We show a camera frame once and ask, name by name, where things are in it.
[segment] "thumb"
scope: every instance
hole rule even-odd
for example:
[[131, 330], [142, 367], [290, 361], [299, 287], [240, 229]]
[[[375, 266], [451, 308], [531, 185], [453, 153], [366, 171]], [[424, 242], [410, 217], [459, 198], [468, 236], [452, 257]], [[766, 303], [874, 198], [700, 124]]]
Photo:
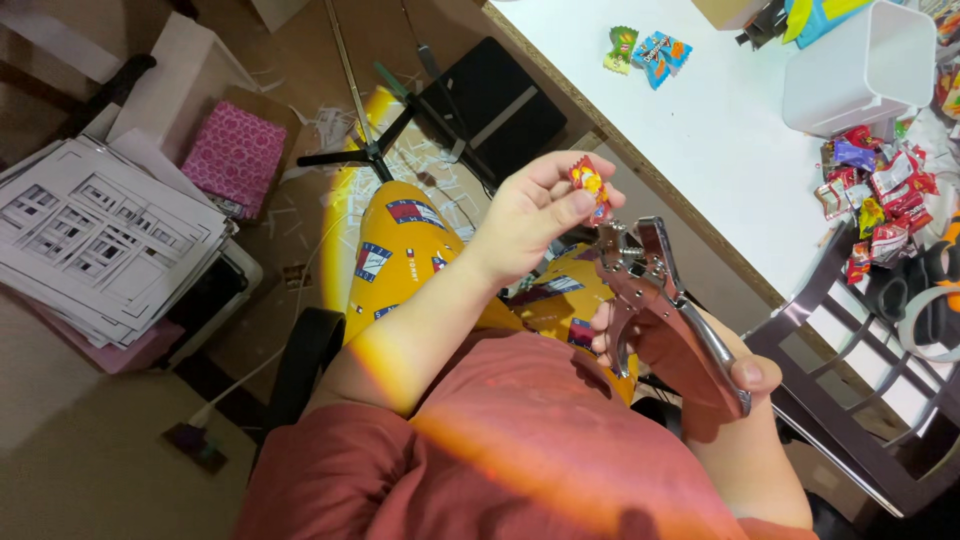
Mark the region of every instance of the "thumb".
[[741, 390], [761, 397], [777, 389], [783, 380], [783, 374], [773, 360], [763, 356], [748, 355], [739, 358], [733, 365], [731, 378]]
[[574, 189], [538, 212], [534, 234], [538, 239], [550, 242], [587, 219], [594, 208], [596, 200], [589, 191]]

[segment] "cardboard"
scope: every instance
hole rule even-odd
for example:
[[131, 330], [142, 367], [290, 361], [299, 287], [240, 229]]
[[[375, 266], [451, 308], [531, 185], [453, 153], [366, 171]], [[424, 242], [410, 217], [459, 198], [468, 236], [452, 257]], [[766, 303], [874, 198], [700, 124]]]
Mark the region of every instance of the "cardboard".
[[739, 30], [754, 20], [770, 0], [693, 0], [717, 30]]
[[238, 222], [240, 225], [259, 225], [267, 216], [267, 211], [270, 208], [270, 200], [273, 198], [274, 193], [276, 193], [276, 185], [280, 181], [280, 176], [282, 176], [283, 171], [286, 170], [287, 161], [290, 160], [294, 145], [297, 143], [298, 137], [300, 137], [300, 129], [303, 128], [303, 124], [300, 123], [300, 119], [297, 118], [293, 110], [286, 105], [282, 105], [263, 94], [251, 92], [240, 86], [227, 88], [227, 91], [224, 92], [224, 100], [231, 102], [233, 105], [250, 114], [282, 126], [287, 130], [287, 137], [283, 140], [283, 153], [280, 154], [280, 161], [276, 166], [274, 178], [270, 182], [270, 189], [267, 190], [267, 195], [263, 198], [260, 214], [256, 216], [256, 219], [247, 219]]

